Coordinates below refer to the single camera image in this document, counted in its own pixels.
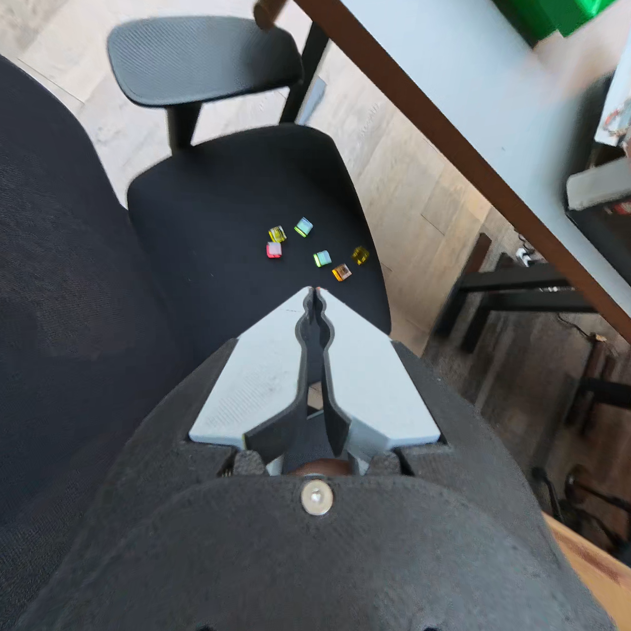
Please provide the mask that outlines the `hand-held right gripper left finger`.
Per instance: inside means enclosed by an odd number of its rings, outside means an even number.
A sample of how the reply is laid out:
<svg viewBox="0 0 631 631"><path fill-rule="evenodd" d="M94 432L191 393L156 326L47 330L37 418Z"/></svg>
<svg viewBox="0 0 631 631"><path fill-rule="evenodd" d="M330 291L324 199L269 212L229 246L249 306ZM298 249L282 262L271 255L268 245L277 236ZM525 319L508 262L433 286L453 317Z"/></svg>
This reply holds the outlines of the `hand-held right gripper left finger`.
<svg viewBox="0 0 631 631"><path fill-rule="evenodd" d="M304 287L235 342L190 430L191 441L280 461L307 415L314 290Z"/></svg>

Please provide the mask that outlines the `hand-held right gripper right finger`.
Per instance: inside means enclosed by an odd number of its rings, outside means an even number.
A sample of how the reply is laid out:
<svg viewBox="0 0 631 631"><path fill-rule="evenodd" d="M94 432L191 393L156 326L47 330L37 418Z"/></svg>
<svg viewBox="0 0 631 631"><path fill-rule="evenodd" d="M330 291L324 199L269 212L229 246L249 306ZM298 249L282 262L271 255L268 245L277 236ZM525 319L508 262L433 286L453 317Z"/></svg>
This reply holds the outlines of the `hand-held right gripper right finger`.
<svg viewBox="0 0 631 631"><path fill-rule="evenodd" d="M390 337L324 288L314 292L326 434L336 456L435 444L441 431Z"/></svg>

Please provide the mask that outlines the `blue-grey desk with wooden edge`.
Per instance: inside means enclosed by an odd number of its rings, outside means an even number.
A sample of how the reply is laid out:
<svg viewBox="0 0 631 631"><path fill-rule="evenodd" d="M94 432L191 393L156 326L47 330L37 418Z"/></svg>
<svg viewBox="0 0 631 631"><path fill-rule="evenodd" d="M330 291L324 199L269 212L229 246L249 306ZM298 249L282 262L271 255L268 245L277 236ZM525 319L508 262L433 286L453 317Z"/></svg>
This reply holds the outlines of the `blue-grey desk with wooden edge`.
<svg viewBox="0 0 631 631"><path fill-rule="evenodd" d="M533 51L491 1L296 4L629 342L630 286L564 210L597 61Z"/></svg>

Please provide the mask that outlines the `grey patterned rug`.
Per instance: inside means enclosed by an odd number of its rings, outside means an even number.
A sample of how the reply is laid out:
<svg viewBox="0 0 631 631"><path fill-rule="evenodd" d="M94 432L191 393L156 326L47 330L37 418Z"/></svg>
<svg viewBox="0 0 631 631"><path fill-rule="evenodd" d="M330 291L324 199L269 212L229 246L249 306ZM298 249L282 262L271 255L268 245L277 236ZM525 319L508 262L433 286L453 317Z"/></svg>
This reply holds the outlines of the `grey patterned rug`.
<svg viewBox="0 0 631 631"><path fill-rule="evenodd" d="M494 210L480 233L492 240L482 271L503 252L517 261L518 241L527 245ZM580 424L564 426L564 416L588 337L611 344L612 380L629 385L630 344L597 314L492 312L475 351L465 353L461 342L481 298L468 296L449 337L431 333L424 356L501 438L541 508L629 565L630 410L598 406L587 436Z"/></svg>

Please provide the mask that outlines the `black office chair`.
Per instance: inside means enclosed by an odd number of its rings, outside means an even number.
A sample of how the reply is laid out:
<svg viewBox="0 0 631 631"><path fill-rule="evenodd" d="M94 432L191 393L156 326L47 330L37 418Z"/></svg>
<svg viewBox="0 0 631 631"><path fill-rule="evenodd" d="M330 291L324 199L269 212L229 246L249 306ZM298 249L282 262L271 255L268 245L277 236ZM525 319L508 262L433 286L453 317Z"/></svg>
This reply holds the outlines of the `black office chair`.
<svg viewBox="0 0 631 631"><path fill-rule="evenodd" d="M202 104L293 86L293 37L253 20L127 21L107 40L135 105L164 108L170 157L119 201L74 114L1 56L1 629L36 603L123 445L230 338L325 275L273 265L264 233L301 215L334 255L373 246L333 139L275 124L191 145Z"/></svg>

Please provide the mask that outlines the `black flat device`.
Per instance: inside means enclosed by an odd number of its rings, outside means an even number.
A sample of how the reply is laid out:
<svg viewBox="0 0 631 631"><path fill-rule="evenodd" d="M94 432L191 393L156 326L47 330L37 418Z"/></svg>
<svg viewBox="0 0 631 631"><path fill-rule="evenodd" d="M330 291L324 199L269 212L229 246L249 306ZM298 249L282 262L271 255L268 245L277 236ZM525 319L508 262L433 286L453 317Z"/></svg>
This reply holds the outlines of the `black flat device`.
<svg viewBox="0 0 631 631"><path fill-rule="evenodd" d="M630 284L630 200L607 202L566 215Z"/></svg>

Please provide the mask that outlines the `brown wooden table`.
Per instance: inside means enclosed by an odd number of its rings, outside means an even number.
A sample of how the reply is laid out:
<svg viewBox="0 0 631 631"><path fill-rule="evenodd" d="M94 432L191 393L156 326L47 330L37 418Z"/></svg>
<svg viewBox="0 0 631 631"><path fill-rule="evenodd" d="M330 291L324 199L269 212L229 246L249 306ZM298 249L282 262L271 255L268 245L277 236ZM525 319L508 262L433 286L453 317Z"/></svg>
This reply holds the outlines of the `brown wooden table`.
<svg viewBox="0 0 631 631"><path fill-rule="evenodd" d="M630 629L630 568L543 513L560 549L619 630Z"/></svg>

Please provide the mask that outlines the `pale grey flat object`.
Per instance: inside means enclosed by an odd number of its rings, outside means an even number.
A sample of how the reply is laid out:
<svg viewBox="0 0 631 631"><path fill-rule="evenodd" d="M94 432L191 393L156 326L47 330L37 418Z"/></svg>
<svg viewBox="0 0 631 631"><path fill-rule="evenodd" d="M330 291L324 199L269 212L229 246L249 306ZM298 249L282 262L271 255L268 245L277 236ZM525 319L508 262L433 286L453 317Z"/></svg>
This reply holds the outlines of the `pale grey flat object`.
<svg viewBox="0 0 631 631"><path fill-rule="evenodd" d="M629 158L623 156L571 175L566 182L566 194L570 211L629 201Z"/></svg>

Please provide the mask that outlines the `white printed box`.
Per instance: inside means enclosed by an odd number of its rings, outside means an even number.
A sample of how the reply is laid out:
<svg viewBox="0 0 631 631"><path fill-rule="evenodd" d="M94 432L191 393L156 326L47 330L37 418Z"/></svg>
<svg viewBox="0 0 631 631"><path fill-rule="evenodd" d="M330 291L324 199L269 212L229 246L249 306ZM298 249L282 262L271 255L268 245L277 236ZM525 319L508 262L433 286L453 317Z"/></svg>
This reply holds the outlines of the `white printed box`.
<svg viewBox="0 0 631 631"><path fill-rule="evenodd" d="M595 133L596 143L617 146L630 128L630 65L621 60L613 74L601 119Z"/></svg>

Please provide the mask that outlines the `green box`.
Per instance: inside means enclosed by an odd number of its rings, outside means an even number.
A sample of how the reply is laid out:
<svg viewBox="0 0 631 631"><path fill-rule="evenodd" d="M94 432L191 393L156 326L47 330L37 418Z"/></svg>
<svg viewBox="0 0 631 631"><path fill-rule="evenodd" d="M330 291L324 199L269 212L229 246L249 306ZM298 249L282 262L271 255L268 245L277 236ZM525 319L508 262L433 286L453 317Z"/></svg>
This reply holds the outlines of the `green box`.
<svg viewBox="0 0 631 631"><path fill-rule="evenodd" d="M556 32L563 37L572 35L613 3L614 1L493 1L531 48Z"/></svg>

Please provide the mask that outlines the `black metal table frame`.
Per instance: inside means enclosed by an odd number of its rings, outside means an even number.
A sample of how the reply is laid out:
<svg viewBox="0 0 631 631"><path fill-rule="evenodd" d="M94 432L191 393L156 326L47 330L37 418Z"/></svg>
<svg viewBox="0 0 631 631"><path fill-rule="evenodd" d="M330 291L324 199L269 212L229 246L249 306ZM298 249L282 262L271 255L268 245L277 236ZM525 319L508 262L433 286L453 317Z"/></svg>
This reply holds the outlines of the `black metal table frame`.
<svg viewBox="0 0 631 631"><path fill-rule="evenodd" d="M481 267L492 245L480 233L435 322L432 335L447 338L470 294L482 296L461 342L465 353L475 351L492 312L595 314L595 308L548 263L518 264L506 253L493 270Z"/></svg>
<svg viewBox="0 0 631 631"><path fill-rule="evenodd" d="M612 380L618 364L615 349L601 335L591 335L588 341L588 359L564 416L564 426L580 424L582 436L587 436L595 426L598 406L630 410L630 385Z"/></svg>

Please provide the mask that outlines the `black post with grey foot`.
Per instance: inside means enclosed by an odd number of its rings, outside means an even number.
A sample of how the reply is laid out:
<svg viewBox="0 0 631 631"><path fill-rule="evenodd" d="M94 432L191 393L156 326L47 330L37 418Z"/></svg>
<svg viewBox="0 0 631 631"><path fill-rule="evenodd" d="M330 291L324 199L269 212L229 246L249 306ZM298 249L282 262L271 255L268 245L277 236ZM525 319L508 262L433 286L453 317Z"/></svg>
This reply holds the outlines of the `black post with grey foot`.
<svg viewBox="0 0 631 631"><path fill-rule="evenodd" d="M322 101L326 83L319 77L329 37L324 30L312 22L302 52L304 77L288 93L285 106L280 116L280 124L307 125L309 119Z"/></svg>

